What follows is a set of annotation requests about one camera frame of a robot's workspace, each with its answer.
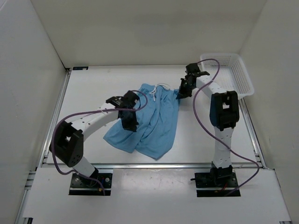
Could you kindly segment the light blue shorts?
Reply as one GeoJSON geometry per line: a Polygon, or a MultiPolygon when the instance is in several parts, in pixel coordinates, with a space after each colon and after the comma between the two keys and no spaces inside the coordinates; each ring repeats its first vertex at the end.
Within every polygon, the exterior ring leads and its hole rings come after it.
{"type": "Polygon", "coordinates": [[[147,105],[136,112],[137,131],[127,131],[117,121],[103,139],[114,148],[132,153],[137,151],[158,160],[173,146],[180,101],[178,89],[171,90],[167,84],[142,84],[140,92],[148,99],[147,105]]]}

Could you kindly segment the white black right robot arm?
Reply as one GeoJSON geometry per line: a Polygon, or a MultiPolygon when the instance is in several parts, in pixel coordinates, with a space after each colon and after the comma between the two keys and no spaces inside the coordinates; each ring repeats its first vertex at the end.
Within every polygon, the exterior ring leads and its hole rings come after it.
{"type": "Polygon", "coordinates": [[[181,79],[178,99],[192,96],[195,88],[202,90],[210,99],[209,118],[214,127],[215,150],[210,169],[210,182],[223,185],[232,176],[231,138],[239,121],[238,94],[217,84],[210,74],[201,71],[197,63],[186,66],[186,75],[181,79]]]}

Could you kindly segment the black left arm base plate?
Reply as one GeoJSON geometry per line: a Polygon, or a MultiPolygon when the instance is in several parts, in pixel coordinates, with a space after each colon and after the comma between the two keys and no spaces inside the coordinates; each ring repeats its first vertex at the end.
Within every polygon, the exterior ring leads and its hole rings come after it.
{"type": "Polygon", "coordinates": [[[98,173],[97,179],[103,185],[105,192],[98,182],[83,180],[76,173],[72,174],[69,195],[71,196],[110,196],[112,187],[112,173],[98,173]]]}

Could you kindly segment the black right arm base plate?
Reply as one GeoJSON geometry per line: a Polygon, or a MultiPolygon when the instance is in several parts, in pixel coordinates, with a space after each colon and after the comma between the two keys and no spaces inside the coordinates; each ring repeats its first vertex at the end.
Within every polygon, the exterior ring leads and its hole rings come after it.
{"type": "Polygon", "coordinates": [[[233,172],[230,177],[216,179],[209,172],[195,173],[190,181],[195,182],[197,197],[240,197],[240,190],[231,191],[238,187],[238,181],[233,172]]]}

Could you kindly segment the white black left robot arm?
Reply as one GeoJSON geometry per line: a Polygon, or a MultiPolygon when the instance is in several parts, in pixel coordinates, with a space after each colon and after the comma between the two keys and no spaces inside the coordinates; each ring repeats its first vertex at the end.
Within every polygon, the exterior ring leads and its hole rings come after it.
{"type": "Polygon", "coordinates": [[[85,114],[71,122],[61,121],[52,135],[52,156],[75,170],[86,186],[100,186],[97,168],[84,157],[84,141],[103,126],[118,119],[123,130],[136,132],[138,122],[134,107],[139,100],[137,94],[128,91],[122,97],[109,98],[95,113],[85,114]]]}

